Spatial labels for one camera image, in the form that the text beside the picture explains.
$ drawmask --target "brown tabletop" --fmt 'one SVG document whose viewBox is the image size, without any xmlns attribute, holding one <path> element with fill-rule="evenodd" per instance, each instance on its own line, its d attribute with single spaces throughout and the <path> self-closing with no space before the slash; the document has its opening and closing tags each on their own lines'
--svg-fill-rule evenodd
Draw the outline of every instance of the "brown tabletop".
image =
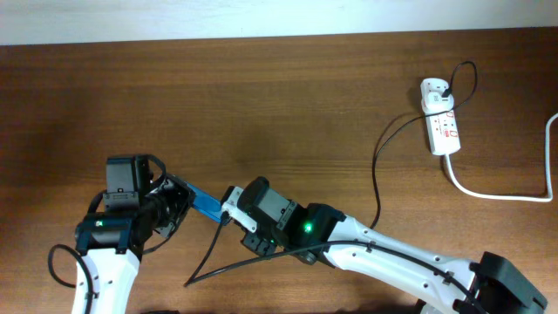
<svg viewBox="0 0 558 314">
<path fill-rule="evenodd" d="M 456 114 L 456 175 L 479 192 L 541 195 L 544 126 L 558 112 L 556 56 L 557 29 L 0 47 L 0 311 L 70 312 L 74 291 L 51 279 L 47 252 L 74 245 L 111 154 L 156 154 L 217 198 L 264 175 L 288 198 L 369 224 L 378 138 L 397 117 L 388 133 L 420 113 L 422 79 L 449 79 L 466 59 L 479 67 L 479 90 Z M 457 100 L 472 82 L 470 69 L 458 74 Z M 555 140 L 556 126 L 551 133 Z M 450 256 L 505 256 L 552 312 L 557 201 L 473 198 L 441 165 L 424 121 L 386 148 L 377 231 Z M 175 238 L 144 258 L 127 312 L 393 312 L 416 302 L 373 278 L 293 257 L 182 288 L 216 228 L 191 210 Z M 251 257 L 242 236 L 226 227 L 203 271 Z M 57 254 L 55 264 L 75 280 L 70 257 Z"/>
</svg>

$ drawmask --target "green indicator light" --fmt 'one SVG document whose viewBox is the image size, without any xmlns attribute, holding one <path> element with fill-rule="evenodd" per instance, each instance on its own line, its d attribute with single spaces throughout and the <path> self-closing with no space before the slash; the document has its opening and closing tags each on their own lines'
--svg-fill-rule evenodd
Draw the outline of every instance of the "green indicator light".
<svg viewBox="0 0 558 314">
<path fill-rule="evenodd" d="M 304 224 L 304 232 L 306 233 L 312 232 L 312 224 L 310 222 L 306 222 L 306 224 Z"/>
</svg>

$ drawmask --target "white cord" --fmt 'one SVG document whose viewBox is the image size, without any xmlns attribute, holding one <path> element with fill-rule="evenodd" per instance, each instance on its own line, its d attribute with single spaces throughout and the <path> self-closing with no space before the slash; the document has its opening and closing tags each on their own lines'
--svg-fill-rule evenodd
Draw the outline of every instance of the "white cord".
<svg viewBox="0 0 558 314">
<path fill-rule="evenodd" d="M 545 133 L 545 139 L 544 139 L 544 167 L 545 167 L 545 175 L 547 177 L 547 190 L 548 190 L 548 195 L 545 197 L 532 197 L 532 196 L 505 196 L 505 195 L 484 195 L 481 193 L 476 193 L 473 191 L 469 191 L 466 188 L 463 188 L 462 185 L 459 184 L 459 182 L 457 182 L 457 179 L 455 179 L 455 175 L 453 174 L 453 170 L 452 170 L 452 163 L 450 162 L 450 155 L 447 154 L 446 155 L 446 166 L 447 166 L 447 171 L 450 174 L 450 178 L 452 178 L 452 182 L 453 184 L 459 189 L 461 190 L 461 192 L 467 194 L 467 195 L 471 195 L 474 197 L 480 197 L 480 198 L 486 198 L 486 199 L 490 199 L 490 200 L 503 200 L 503 201 L 539 201 L 539 202 L 549 202 L 552 201 L 552 182 L 550 181 L 550 125 L 552 125 L 552 122 L 554 122 L 554 120 L 558 118 L 558 113 L 555 114 L 554 116 L 552 116 L 552 118 L 550 118 L 547 122 L 547 127 L 546 127 L 546 133 Z"/>
</svg>

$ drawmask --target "power strip switch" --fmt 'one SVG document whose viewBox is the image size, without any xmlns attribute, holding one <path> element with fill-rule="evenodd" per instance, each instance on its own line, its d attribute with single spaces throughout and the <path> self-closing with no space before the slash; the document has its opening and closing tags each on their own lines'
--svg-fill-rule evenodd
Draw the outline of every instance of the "power strip switch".
<svg viewBox="0 0 558 314">
<path fill-rule="evenodd" d="M 441 113 L 426 118 L 430 150 L 438 156 L 453 154 L 461 148 L 455 112 L 442 113 L 453 108 L 453 96 L 442 97 L 447 87 L 447 82 L 441 78 L 426 78 L 420 84 L 422 110 L 426 115 Z"/>
</svg>

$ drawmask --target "power outlet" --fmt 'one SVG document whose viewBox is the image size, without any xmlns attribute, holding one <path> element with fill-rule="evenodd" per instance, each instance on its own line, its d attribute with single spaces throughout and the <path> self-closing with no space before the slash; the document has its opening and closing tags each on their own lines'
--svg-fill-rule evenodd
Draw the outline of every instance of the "power outlet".
<svg viewBox="0 0 558 314">
<path fill-rule="evenodd" d="M 453 108 L 453 96 L 442 97 L 447 87 L 447 82 L 441 78 L 427 78 L 422 81 L 421 105 L 425 114 L 440 113 Z M 426 118 L 426 128 L 432 154 L 453 154 L 461 149 L 453 110 Z"/>
</svg>

